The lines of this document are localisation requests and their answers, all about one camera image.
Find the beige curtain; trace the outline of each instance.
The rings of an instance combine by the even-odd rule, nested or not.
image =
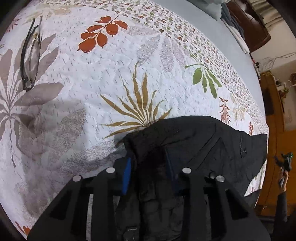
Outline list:
[[[266,0],[248,0],[256,13],[262,17],[263,23],[268,31],[275,25],[283,22],[282,16]]]

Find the floral quilt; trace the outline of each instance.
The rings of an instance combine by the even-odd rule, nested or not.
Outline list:
[[[43,16],[35,87],[20,56]],[[0,202],[27,236],[73,175],[125,155],[116,145],[159,119],[208,115],[268,134],[243,80],[186,20],[146,0],[33,0],[0,42]],[[266,164],[246,195],[262,187]]]

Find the gray bed sheet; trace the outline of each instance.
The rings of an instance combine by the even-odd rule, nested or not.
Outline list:
[[[251,57],[243,53],[224,23],[221,20],[216,21],[186,0],[153,1],[190,22],[218,47],[245,82],[262,115],[265,116],[262,92]]]

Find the clothing tag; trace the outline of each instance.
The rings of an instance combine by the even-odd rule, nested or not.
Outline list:
[[[138,241],[138,240],[139,240],[138,227],[126,228],[126,232],[123,234],[123,241]]]

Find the wooden floor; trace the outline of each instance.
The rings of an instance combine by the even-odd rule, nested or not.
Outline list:
[[[269,113],[266,122],[269,127],[267,168],[264,184],[256,206],[258,215],[274,216],[276,211],[277,196],[279,194],[278,174],[279,167],[275,165],[274,156],[281,160],[281,153],[292,151],[296,154],[296,130],[284,131],[284,113],[279,93],[271,73],[261,74],[260,86],[263,91],[263,100]],[[292,162],[292,171],[287,184],[288,213],[296,207],[296,160]]]

